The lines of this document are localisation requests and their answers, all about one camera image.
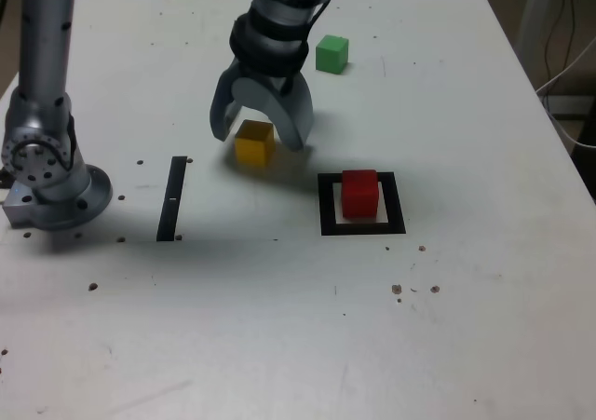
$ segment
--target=yellow cube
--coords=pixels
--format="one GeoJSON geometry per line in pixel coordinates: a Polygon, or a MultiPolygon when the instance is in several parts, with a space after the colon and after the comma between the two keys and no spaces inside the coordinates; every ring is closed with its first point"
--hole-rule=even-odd
{"type": "Polygon", "coordinates": [[[238,163],[253,167],[267,167],[276,150],[273,125],[245,120],[235,139],[238,163]]]}

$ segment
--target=black tape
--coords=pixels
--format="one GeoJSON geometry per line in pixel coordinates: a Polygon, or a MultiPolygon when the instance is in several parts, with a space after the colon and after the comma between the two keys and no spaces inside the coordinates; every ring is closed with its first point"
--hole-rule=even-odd
{"type": "Polygon", "coordinates": [[[180,200],[183,196],[184,174],[186,173],[186,156],[175,156],[169,166],[168,186],[161,208],[157,241],[174,241],[180,200]]]}

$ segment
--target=white cable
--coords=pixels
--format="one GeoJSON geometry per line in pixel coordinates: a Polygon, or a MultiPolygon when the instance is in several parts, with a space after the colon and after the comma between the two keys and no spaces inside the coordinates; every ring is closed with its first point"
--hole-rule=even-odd
{"type": "Polygon", "coordinates": [[[551,113],[549,113],[549,111],[547,111],[547,109],[545,108],[545,110],[547,112],[547,115],[549,115],[550,121],[555,125],[555,129],[557,129],[558,131],[560,131],[563,136],[565,138],[567,138],[569,141],[571,141],[572,143],[574,143],[575,145],[579,146],[579,147],[583,147],[583,148],[589,148],[590,150],[596,150],[596,145],[587,145],[586,143],[581,143],[576,141],[574,138],[571,137],[571,135],[562,127],[561,122],[559,122],[557,119],[555,119],[555,116],[552,115],[551,113]]]}
{"type": "Polygon", "coordinates": [[[556,81],[559,77],[563,76],[564,74],[566,74],[571,68],[573,68],[576,63],[584,56],[586,55],[586,53],[594,46],[596,45],[596,36],[594,37],[594,39],[592,41],[589,42],[589,44],[586,46],[586,48],[584,50],[582,50],[581,54],[579,54],[576,59],[574,60],[573,63],[571,63],[569,66],[567,66],[565,69],[563,69],[559,74],[555,75],[554,78],[552,78],[551,80],[549,80],[547,83],[545,83],[543,86],[541,86],[539,89],[536,90],[536,94],[539,93],[540,91],[542,91],[544,88],[548,87],[552,82],[556,81]]]}

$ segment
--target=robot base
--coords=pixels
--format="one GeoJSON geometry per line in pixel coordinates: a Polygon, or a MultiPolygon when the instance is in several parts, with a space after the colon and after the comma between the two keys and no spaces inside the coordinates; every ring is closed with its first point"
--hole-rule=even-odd
{"type": "Polygon", "coordinates": [[[112,185],[103,170],[87,165],[87,171],[91,178],[88,187],[77,197],[60,203],[40,203],[31,188],[15,182],[3,205],[12,227],[58,231],[97,217],[112,199],[112,185]]]}

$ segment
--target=green cube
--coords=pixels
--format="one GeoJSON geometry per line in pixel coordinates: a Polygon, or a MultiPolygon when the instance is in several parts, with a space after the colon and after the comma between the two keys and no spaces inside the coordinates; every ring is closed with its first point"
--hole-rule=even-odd
{"type": "Polygon", "coordinates": [[[326,35],[317,46],[317,70],[341,74],[347,65],[349,45],[347,38],[326,35]]]}

